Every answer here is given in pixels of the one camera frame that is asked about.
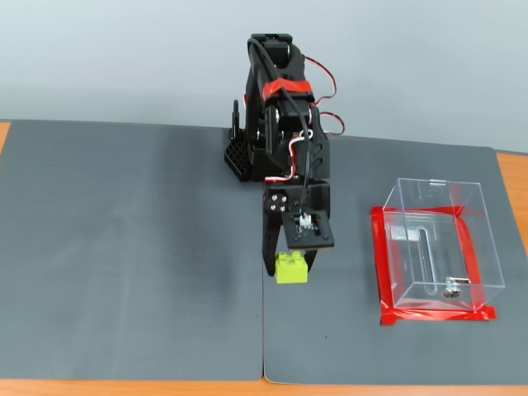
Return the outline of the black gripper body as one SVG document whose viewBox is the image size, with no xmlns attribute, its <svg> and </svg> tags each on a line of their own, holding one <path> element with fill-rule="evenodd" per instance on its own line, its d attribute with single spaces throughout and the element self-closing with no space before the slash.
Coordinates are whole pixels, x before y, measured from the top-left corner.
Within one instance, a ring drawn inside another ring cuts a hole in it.
<svg viewBox="0 0 528 396">
<path fill-rule="evenodd" d="M 266 183 L 263 189 L 263 216 L 282 213 L 325 211 L 330 216 L 330 186 L 325 181 L 311 181 L 304 192 L 302 181 Z"/>
</svg>

